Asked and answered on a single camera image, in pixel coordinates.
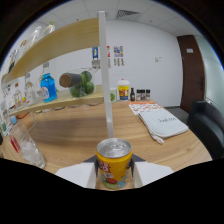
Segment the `glass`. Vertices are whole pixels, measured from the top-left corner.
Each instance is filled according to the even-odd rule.
[[[29,73],[26,75],[25,98],[27,106],[31,106],[37,102],[34,85],[30,82]]]
[[[68,71],[68,73],[80,74],[82,81],[72,87],[69,87],[70,95],[73,98],[81,98],[96,92],[95,73],[98,69],[80,68]]]
[[[50,75],[48,62],[43,64],[43,79],[41,80],[40,86],[45,103],[57,99],[55,81]]]
[[[39,168],[45,167],[44,158],[25,125],[19,121],[9,133],[10,141],[17,153],[29,164]]]
[[[22,98],[22,93],[19,90],[19,85],[18,83],[15,84],[16,87],[16,92],[15,92],[15,104],[16,104],[16,109],[19,110],[23,107],[23,98]]]

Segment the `white shelf support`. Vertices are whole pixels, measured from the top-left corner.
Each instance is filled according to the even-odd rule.
[[[99,39],[100,39],[100,68],[102,72],[104,105],[107,120],[108,137],[114,137],[112,106],[110,100],[110,81],[107,59],[106,21],[105,12],[99,11]]]

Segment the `small bottle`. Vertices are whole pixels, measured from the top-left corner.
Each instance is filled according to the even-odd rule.
[[[141,90],[140,89],[137,89],[137,92],[136,92],[136,100],[137,101],[140,101],[141,100]]]
[[[131,101],[135,101],[135,92],[134,92],[134,88],[131,88],[130,98],[131,98]]]
[[[43,79],[41,80],[40,87],[45,103],[57,99],[55,81],[50,75],[49,62],[43,64]]]
[[[141,100],[145,100],[145,90],[141,90]]]
[[[59,78],[59,84],[64,88],[72,87],[80,82],[82,82],[82,77],[74,73],[63,73]]]
[[[23,98],[22,98],[22,94],[19,90],[19,84],[16,83],[15,87],[16,87],[16,92],[15,92],[15,104],[16,104],[16,109],[19,110],[20,108],[23,107]]]
[[[32,82],[30,82],[30,73],[26,75],[25,79],[26,79],[26,85],[25,85],[26,105],[30,106],[37,102],[37,98],[34,85]]]
[[[146,90],[146,97],[145,97],[146,100],[150,100],[150,89],[147,89]]]

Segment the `bottle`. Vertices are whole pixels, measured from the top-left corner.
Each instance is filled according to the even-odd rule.
[[[23,52],[24,52],[24,48],[26,45],[27,40],[24,40],[21,44],[20,44],[20,49],[19,49],[19,57],[18,59],[20,59],[23,56]]]
[[[49,33],[55,31],[54,23],[55,23],[54,20],[50,21],[48,27],[43,31],[44,37],[47,36]]]
[[[145,90],[142,89],[141,91],[141,100],[145,100]]]
[[[26,42],[23,53],[25,53],[29,48],[31,48],[39,39],[41,26],[38,26],[34,29],[33,33],[30,35],[29,39]]]
[[[131,98],[131,101],[135,101],[135,92],[134,92],[134,88],[131,88],[130,98]]]
[[[150,100],[150,89],[147,89],[146,90],[146,97],[145,97],[146,100]]]
[[[137,89],[137,92],[136,92],[136,101],[140,101],[141,100],[141,90],[140,89]]]
[[[30,106],[37,102],[34,85],[32,82],[30,82],[30,73],[26,75],[25,80],[26,80],[26,85],[25,85],[26,105]]]
[[[79,74],[64,73],[60,76],[59,84],[66,88],[79,84],[81,81],[82,77]]]
[[[43,79],[40,83],[40,87],[45,103],[57,99],[55,81],[50,75],[49,62],[43,64]]]
[[[16,109],[19,110],[23,107],[23,98],[22,98],[22,94],[19,90],[19,84],[16,83],[15,84],[16,87],[16,92],[15,92],[15,104],[16,104]]]

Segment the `paper sign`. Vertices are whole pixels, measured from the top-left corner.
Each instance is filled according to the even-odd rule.
[[[98,59],[98,47],[92,48],[92,55],[93,55],[93,59],[94,58]]]

